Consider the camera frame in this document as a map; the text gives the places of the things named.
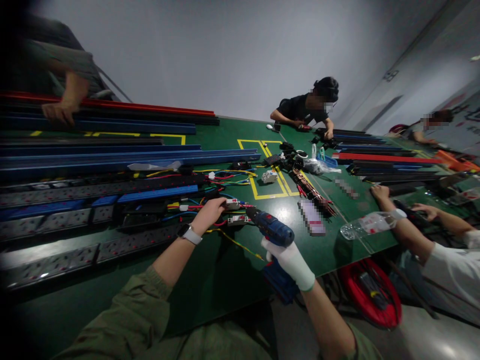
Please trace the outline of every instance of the black t-shirt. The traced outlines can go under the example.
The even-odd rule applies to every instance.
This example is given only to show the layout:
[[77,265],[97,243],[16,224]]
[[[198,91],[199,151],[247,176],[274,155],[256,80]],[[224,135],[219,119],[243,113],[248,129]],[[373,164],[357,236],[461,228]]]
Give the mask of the black t-shirt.
[[325,121],[329,117],[325,110],[307,109],[305,107],[307,95],[308,94],[295,96],[291,99],[284,99],[276,109],[290,120],[305,120],[306,125],[313,119],[315,119],[317,123]]

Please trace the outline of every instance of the watch strap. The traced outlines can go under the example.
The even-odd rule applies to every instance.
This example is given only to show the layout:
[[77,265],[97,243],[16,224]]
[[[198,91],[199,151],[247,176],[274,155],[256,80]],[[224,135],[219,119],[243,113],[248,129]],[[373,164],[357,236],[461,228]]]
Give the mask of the watch strap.
[[202,237],[195,233],[192,226],[183,234],[182,238],[187,239],[195,245],[198,245],[202,241]]

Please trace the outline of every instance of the white glove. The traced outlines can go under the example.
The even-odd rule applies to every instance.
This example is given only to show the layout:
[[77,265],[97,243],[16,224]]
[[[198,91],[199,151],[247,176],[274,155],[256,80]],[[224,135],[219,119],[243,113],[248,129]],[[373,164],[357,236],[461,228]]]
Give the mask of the white glove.
[[261,240],[261,246],[267,250],[266,259],[272,261],[276,257],[281,268],[295,280],[298,288],[303,292],[312,290],[315,275],[305,262],[299,248],[292,242],[289,247],[277,246],[266,238]]

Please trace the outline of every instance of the plastic bag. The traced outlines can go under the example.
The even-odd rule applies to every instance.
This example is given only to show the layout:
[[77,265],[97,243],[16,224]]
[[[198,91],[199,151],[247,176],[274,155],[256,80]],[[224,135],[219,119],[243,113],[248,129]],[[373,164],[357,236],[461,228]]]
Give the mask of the plastic bag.
[[303,161],[303,168],[310,174],[321,175],[326,173],[341,173],[341,169],[329,167],[325,161],[317,160],[317,145],[311,146],[311,158]]

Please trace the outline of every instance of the white wall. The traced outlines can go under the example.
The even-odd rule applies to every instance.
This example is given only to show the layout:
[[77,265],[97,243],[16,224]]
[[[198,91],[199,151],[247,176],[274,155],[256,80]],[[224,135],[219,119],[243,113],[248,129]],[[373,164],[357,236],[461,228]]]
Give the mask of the white wall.
[[480,1],[457,1],[456,5],[458,12],[447,13],[439,21],[440,31],[433,29],[418,44],[397,67],[399,74],[375,89],[350,117],[347,128],[362,130],[358,119],[378,104],[402,96],[368,130],[375,135],[386,134],[394,125],[413,124],[439,109],[459,90],[480,79],[480,61],[469,62],[469,58],[480,54]]
[[444,0],[51,0],[134,102],[265,121],[334,76],[341,127]]

